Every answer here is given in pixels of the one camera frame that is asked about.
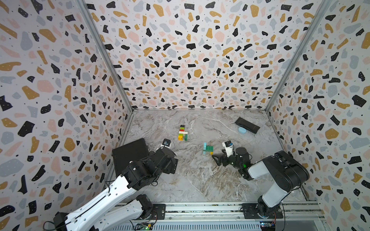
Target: marble floor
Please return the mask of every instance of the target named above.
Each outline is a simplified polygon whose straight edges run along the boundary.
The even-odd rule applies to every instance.
[[[260,126],[258,133],[239,133],[234,124],[239,117]],[[178,141],[180,125],[185,125],[188,141]],[[137,111],[125,144],[140,138],[153,150],[164,138],[172,140],[172,150],[179,159],[175,174],[162,174],[157,186],[137,192],[152,202],[257,201],[272,185],[271,175],[247,181],[237,169],[219,167],[209,153],[204,155],[203,143],[213,146],[216,154],[222,153],[221,142],[231,140],[234,149],[247,149],[252,163],[281,150],[264,111]],[[305,197],[295,190],[285,201],[305,201]]]

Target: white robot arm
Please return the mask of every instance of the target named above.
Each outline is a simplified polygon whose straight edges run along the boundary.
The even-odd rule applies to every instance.
[[[161,146],[148,157],[130,162],[108,188],[81,208],[71,213],[58,213],[53,219],[53,230],[105,231],[129,220],[149,217],[153,204],[146,195],[139,195],[125,206],[108,211],[124,198],[156,181],[162,173],[175,173],[178,160],[168,147]]]

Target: black phone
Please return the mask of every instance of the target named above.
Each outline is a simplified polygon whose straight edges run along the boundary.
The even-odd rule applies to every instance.
[[[252,124],[251,122],[246,121],[245,119],[239,117],[236,121],[235,124],[247,129],[250,132],[253,132],[254,134],[257,134],[258,129],[260,129],[259,126]]]

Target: terrazzo wallpaper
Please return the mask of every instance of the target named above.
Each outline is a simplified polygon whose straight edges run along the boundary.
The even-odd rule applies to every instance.
[[[86,0],[134,108],[265,109],[321,0]]]
[[[269,112],[333,231],[370,226],[369,4],[332,1]]]
[[[0,7],[0,230],[41,230],[101,192],[129,111],[74,2]]]

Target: light blue sponge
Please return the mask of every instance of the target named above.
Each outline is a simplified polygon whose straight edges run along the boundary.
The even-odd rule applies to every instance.
[[[239,128],[238,128],[238,131],[239,131],[240,133],[242,133],[242,134],[244,134],[244,133],[246,133],[246,132],[247,132],[247,130],[246,130],[245,128],[242,128],[242,127],[239,127]]]

